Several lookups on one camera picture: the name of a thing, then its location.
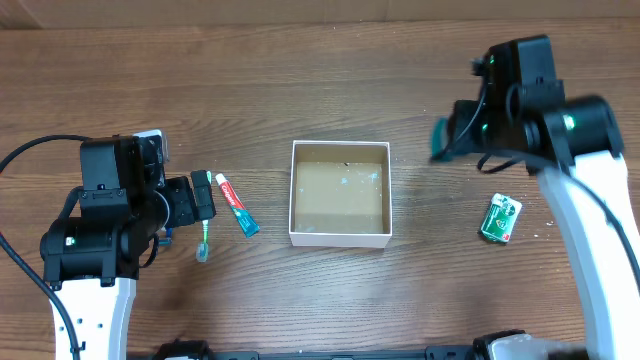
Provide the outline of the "blue mouthwash bottle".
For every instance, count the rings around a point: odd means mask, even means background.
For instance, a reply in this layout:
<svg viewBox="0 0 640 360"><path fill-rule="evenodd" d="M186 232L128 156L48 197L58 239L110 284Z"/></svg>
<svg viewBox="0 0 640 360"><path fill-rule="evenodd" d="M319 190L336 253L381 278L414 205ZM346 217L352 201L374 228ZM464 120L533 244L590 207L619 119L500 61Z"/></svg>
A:
<svg viewBox="0 0 640 360"><path fill-rule="evenodd" d="M440 118L436 121L431 135L431 151L430 160L433 162L449 162L451 155L445 150L449 142L447 132L447 119Z"/></svg>

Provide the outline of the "green Dettol soap packet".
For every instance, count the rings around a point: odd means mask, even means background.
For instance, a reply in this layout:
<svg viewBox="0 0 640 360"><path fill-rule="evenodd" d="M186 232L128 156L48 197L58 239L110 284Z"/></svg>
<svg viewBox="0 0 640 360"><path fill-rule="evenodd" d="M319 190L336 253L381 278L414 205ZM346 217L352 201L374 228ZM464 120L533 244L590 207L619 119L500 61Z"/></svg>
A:
<svg viewBox="0 0 640 360"><path fill-rule="evenodd" d="M495 193L479 228L479 234L494 243L508 243L521 209L522 204L519 201Z"/></svg>

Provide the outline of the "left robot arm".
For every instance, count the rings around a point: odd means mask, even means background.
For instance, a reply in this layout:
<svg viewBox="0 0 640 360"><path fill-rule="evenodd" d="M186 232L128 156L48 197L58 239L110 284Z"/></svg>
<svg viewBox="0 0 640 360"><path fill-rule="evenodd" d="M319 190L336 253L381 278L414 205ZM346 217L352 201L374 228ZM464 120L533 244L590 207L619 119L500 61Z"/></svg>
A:
<svg viewBox="0 0 640 360"><path fill-rule="evenodd" d="M155 256L158 233L212 219L210 172L167 178L159 130L85 140L81 187L44 234L44 279L55 310L58 359L123 359L144 253Z"/></svg>

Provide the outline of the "red Colgate toothpaste tube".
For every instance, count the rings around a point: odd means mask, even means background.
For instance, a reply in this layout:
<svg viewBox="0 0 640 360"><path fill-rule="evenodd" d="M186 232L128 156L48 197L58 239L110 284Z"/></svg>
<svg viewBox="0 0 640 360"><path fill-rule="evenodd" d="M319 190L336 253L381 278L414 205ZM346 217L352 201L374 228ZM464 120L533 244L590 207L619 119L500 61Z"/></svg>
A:
<svg viewBox="0 0 640 360"><path fill-rule="evenodd" d="M228 179L222 173L218 173L215 176L215 180L222 196L229 205L245 237L250 238L257 234L260 231L260 226L256 223L244 204L241 202Z"/></svg>

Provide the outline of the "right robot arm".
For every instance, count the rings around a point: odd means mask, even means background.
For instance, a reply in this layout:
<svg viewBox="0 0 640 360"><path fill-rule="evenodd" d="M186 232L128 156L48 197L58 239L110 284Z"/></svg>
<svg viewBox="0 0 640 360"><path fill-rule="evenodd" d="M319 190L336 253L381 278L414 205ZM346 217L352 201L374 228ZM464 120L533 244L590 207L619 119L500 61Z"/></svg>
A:
<svg viewBox="0 0 640 360"><path fill-rule="evenodd" d="M459 100L433 135L432 159L479 155L523 164L555 217L578 289L583 344L522 330L478 337L471 359L635 359L639 355L639 231L624 142L609 103L569 99L545 35L497 44L472 64L476 100Z"/></svg>

